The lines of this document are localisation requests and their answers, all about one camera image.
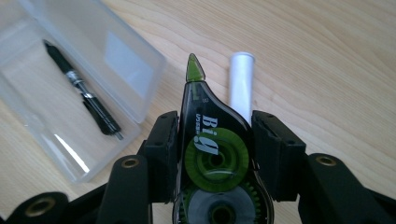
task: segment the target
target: table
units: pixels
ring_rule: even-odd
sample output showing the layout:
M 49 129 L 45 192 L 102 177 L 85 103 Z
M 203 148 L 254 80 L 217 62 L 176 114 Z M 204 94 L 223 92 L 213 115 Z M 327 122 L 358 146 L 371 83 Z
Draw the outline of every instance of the table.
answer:
M 158 116 L 180 110 L 190 53 L 227 102 L 229 59 L 242 50 L 256 59 L 253 109 L 279 117 L 308 154 L 334 155 L 365 187 L 396 198 L 395 1 L 105 2 L 168 61 L 142 133 L 117 158 L 136 153 Z M 71 183 L 3 101 L 0 114 L 1 217 L 41 192 L 73 200 L 106 183 L 112 164 Z M 297 203 L 275 211 L 276 223 L 301 223 Z M 154 223 L 171 223 L 172 204 L 153 213 Z

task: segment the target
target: white tube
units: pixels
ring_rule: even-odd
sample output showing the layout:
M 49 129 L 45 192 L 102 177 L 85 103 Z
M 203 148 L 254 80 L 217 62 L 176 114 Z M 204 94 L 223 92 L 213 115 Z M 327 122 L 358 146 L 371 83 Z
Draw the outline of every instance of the white tube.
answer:
M 251 122 L 251 89 L 254 56 L 247 52 L 236 52 L 230 61 L 230 107 L 246 121 Z

